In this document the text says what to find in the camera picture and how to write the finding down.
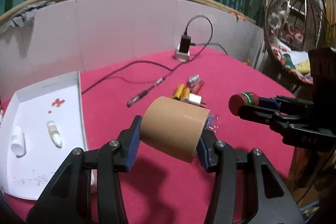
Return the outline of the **red table cloth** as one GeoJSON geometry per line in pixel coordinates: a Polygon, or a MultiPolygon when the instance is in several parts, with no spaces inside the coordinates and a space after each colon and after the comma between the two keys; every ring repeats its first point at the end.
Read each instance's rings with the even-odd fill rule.
{"type": "Polygon", "coordinates": [[[91,149],[100,148],[145,118],[154,146],[142,143],[135,165],[120,174],[130,223],[202,223],[214,176],[194,158],[205,117],[219,116],[217,137],[232,147],[261,148],[282,178],[287,178],[294,149],[266,126],[230,113],[232,94],[244,90],[261,96],[286,90],[260,72],[216,50],[207,49],[179,67],[161,86],[133,107],[126,100],[163,75],[176,62],[170,52],[149,56],[147,64],[119,63],[81,74],[84,123],[91,149]]]}

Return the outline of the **round rattan chair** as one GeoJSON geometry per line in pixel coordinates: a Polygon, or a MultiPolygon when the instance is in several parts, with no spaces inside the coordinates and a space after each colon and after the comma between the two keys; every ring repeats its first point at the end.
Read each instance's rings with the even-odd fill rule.
{"type": "Polygon", "coordinates": [[[335,47],[331,25],[315,0],[270,0],[264,41],[276,68],[297,85],[313,83],[309,51],[335,47]]]}

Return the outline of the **grey rag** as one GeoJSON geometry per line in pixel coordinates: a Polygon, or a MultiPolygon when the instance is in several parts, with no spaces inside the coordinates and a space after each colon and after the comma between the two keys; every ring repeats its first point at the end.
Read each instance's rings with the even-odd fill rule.
{"type": "Polygon", "coordinates": [[[24,27],[26,25],[32,26],[39,9],[55,4],[55,1],[45,0],[36,2],[19,10],[7,22],[1,24],[1,30],[5,31],[9,27],[24,27]]]}

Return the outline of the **black adapter in white dock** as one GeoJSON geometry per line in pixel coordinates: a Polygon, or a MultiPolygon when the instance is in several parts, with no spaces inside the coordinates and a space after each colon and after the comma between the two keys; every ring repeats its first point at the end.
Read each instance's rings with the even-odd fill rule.
{"type": "Polygon", "coordinates": [[[176,50],[175,50],[175,59],[186,63],[190,61],[190,46],[191,46],[191,37],[183,34],[181,36],[181,41],[178,44],[176,50]]]}

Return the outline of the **yellowish dropper bottle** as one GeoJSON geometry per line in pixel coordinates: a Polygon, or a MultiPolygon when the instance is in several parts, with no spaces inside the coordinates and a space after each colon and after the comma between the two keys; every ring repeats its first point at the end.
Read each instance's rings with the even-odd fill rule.
{"type": "Polygon", "coordinates": [[[47,128],[49,131],[50,138],[52,142],[54,143],[54,145],[56,145],[56,147],[58,148],[61,148],[63,146],[63,143],[62,143],[62,139],[61,139],[60,133],[58,132],[55,122],[49,121],[47,123],[47,128]]]}

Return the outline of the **red lighter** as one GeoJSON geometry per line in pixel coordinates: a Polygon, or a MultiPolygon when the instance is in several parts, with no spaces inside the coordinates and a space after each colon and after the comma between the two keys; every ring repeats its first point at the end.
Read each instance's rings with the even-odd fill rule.
{"type": "Polygon", "coordinates": [[[204,85],[204,81],[201,79],[200,75],[190,76],[187,82],[187,86],[190,89],[190,93],[198,94],[204,85]]]}

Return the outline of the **yellow lighter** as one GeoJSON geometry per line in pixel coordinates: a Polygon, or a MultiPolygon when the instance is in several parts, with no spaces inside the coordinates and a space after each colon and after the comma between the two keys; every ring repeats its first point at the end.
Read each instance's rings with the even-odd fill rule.
{"type": "Polygon", "coordinates": [[[175,100],[180,100],[184,88],[185,88],[184,84],[179,84],[177,86],[177,88],[175,89],[175,91],[172,95],[172,98],[175,99],[175,100]]]}
{"type": "Polygon", "coordinates": [[[183,89],[180,97],[180,101],[188,102],[189,101],[189,95],[190,95],[190,88],[186,87],[183,89]]]}

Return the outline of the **black pen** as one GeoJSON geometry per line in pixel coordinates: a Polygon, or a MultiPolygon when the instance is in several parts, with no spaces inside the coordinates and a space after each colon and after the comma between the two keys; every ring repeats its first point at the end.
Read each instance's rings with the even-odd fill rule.
{"type": "Polygon", "coordinates": [[[143,90],[142,92],[138,93],[135,97],[133,97],[132,99],[128,100],[127,103],[126,103],[126,106],[127,107],[132,107],[137,101],[139,101],[144,96],[146,96],[148,94],[148,92],[150,92],[152,89],[154,89],[155,87],[157,87],[165,79],[166,79],[166,77],[162,77],[162,78],[158,79],[157,81],[155,81],[155,83],[152,84],[149,88],[143,90]]]}

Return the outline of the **white cardboard tray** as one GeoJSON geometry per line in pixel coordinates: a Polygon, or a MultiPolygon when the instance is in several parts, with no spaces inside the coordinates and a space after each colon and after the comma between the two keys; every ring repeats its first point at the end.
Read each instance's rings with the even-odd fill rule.
{"type": "Polygon", "coordinates": [[[68,154],[88,151],[81,102],[80,74],[66,73],[16,91],[1,124],[1,191],[37,200],[68,154]],[[47,123],[53,121],[63,146],[52,142],[47,123]],[[11,133],[19,126],[25,135],[26,154],[11,150],[11,133]]]}

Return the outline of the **white pill bottle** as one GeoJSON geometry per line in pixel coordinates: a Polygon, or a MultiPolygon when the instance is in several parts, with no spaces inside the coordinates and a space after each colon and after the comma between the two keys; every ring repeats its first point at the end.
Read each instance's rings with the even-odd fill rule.
{"type": "Polygon", "coordinates": [[[21,157],[26,154],[25,135],[19,126],[13,128],[10,146],[15,156],[21,157]]]}

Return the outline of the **white partition board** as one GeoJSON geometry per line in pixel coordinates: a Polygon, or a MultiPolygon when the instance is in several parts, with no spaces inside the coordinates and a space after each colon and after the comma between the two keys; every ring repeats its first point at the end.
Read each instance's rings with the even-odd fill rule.
{"type": "Polygon", "coordinates": [[[263,30],[186,0],[69,0],[1,34],[1,98],[64,73],[87,72],[174,50],[187,31],[195,43],[218,43],[240,61],[257,60],[263,30]]]}

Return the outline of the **blue binder clip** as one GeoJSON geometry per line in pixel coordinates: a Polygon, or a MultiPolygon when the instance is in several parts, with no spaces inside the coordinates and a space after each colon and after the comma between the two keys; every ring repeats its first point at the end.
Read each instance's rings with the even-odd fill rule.
{"type": "Polygon", "coordinates": [[[218,115],[210,115],[207,118],[207,121],[206,121],[206,124],[205,124],[205,129],[216,132],[219,129],[218,121],[219,121],[219,116],[218,115]]]}

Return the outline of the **red cap small bottle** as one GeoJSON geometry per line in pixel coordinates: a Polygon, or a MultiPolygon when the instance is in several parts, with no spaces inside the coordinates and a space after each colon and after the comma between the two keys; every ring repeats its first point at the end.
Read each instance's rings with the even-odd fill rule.
{"type": "Polygon", "coordinates": [[[228,107],[230,112],[238,116],[239,109],[244,105],[257,106],[259,104],[259,97],[254,92],[243,92],[239,94],[234,94],[231,96],[228,107]]]}

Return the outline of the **brown tape roll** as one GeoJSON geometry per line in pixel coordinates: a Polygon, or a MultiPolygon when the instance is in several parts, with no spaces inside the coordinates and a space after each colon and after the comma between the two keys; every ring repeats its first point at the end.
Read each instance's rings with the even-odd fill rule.
{"type": "Polygon", "coordinates": [[[209,116],[209,109],[159,97],[142,117],[140,139],[169,156],[192,162],[209,116]]]}

